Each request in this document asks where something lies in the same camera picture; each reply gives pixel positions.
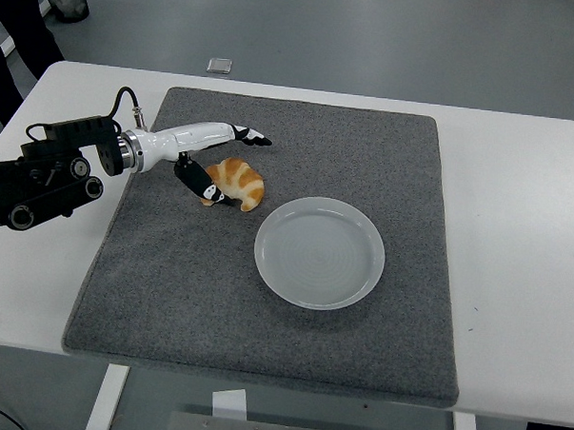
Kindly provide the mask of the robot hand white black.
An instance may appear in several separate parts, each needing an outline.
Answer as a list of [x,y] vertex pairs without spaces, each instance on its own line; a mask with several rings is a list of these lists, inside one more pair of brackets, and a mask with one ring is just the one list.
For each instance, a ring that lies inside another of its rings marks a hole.
[[135,171],[148,172],[161,161],[173,162],[174,175],[204,205],[239,201],[241,209],[248,212],[258,207],[266,193],[262,176],[242,159],[229,157],[202,168],[190,158],[192,153],[230,141],[258,147],[271,144],[252,128],[207,122],[155,133],[134,130],[125,136],[133,153]]

